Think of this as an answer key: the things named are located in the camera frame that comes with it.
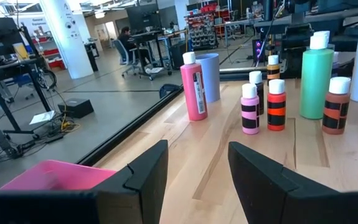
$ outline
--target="green bottle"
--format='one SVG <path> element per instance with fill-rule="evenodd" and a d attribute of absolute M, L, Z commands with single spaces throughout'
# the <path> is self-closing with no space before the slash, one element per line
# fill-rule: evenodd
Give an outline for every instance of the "green bottle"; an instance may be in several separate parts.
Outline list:
<path fill-rule="evenodd" d="M 327 49 L 329 38 L 315 35 L 310 38 L 310 50 L 303 53 L 300 115 L 322 119 L 326 93 L 332 72 L 334 51 Z"/>

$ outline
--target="wooden table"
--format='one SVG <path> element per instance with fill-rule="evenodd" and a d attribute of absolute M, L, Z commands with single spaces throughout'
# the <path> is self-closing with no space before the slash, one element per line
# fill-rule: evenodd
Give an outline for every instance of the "wooden table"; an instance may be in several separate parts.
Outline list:
<path fill-rule="evenodd" d="M 286 80 L 286 129 L 267 130 L 264 114 L 261 133 L 247 136 L 242 133 L 240 116 L 242 84 L 221 83 L 222 99 L 208 104 L 209 117 L 198 122 L 188 120 L 182 94 L 97 166 L 119 170 L 158 140 L 167 139 L 169 170 L 163 224 L 246 223 L 228 166 L 230 141 L 336 190 L 358 190 L 358 103 L 350 105 L 345 133 L 330 136 L 321 131 L 321 121 L 299 116 L 300 80 Z"/>

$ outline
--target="small pink bottle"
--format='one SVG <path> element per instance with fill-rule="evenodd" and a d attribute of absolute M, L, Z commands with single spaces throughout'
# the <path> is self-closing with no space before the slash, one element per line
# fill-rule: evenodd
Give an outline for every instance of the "small pink bottle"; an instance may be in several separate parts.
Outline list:
<path fill-rule="evenodd" d="M 183 60 L 180 70 L 189 119 L 199 121 L 208 117 L 201 64 L 195 62 L 194 52 L 184 53 Z"/>
<path fill-rule="evenodd" d="M 245 134 L 259 133 L 259 97 L 255 84 L 242 85 L 241 111 L 242 131 Z"/>

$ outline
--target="blue cylinder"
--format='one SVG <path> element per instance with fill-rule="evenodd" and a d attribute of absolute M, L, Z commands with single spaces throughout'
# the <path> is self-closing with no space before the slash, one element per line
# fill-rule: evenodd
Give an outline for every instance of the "blue cylinder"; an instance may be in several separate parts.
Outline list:
<path fill-rule="evenodd" d="M 198 55 L 195 59 L 202 66 L 206 102 L 220 100 L 219 55 L 204 54 Z"/>

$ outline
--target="pink bin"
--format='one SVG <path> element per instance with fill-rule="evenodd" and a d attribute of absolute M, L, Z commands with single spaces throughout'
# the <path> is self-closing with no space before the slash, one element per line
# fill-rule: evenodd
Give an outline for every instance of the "pink bin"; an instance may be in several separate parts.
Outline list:
<path fill-rule="evenodd" d="M 88 190 L 116 171 L 47 160 L 14 178 L 0 190 Z"/>

